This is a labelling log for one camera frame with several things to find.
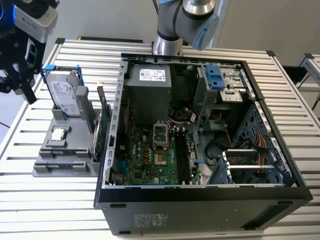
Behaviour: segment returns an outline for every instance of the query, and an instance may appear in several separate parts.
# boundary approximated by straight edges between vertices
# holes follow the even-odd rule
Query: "green circuit board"
[[[156,136],[166,136],[166,128],[156,129]],[[185,135],[188,145],[188,160],[191,167],[191,152],[195,152],[192,133]],[[174,130],[168,131],[168,147],[153,148],[153,128],[131,128],[129,154],[126,160],[126,171],[123,174],[121,185],[178,185],[178,169],[175,150]],[[192,184],[200,184],[198,168],[192,178]]]

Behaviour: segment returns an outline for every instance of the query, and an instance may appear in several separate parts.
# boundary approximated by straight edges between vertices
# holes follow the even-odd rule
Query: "expansion slot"
[[[184,132],[174,133],[175,157],[179,184],[189,184],[191,181],[188,158],[188,146]]]

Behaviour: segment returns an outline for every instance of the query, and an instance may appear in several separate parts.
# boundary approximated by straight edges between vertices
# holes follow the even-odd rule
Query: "barcode sticker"
[[[140,70],[140,81],[166,81],[166,71],[156,69],[141,69]]]
[[[197,116],[197,115],[193,112],[193,113],[192,113],[192,116],[191,116],[191,118],[190,118],[190,121],[194,123],[195,120],[196,120],[196,116]]]

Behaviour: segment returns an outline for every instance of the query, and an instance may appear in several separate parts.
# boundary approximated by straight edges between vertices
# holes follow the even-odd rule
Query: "power supply label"
[[[169,213],[135,214],[136,228],[164,228],[167,225]]]
[[[72,85],[61,81],[52,81],[51,85],[61,110],[68,116],[79,116],[80,111]]]
[[[166,81],[166,71],[159,69],[141,69],[140,70],[140,81]]]

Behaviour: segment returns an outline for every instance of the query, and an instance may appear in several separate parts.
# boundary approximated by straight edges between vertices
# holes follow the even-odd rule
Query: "metal grating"
[[[96,82],[103,82],[107,101],[115,98],[120,54],[150,54],[144,43],[66,40],[55,45],[47,63],[83,69],[89,98],[100,107]],[[320,130],[310,109],[290,84],[276,58],[265,51],[184,48],[196,58],[245,60],[255,76],[313,200],[264,232],[223,232],[157,235],[166,239],[320,239]],[[0,146],[0,233],[1,239],[118,239],[113,237],[104,215],[93,209],[95,177],[33,178],[31,172],[52,118],[52,102],[46,86],[37,84],[38,101],[24,104]]]

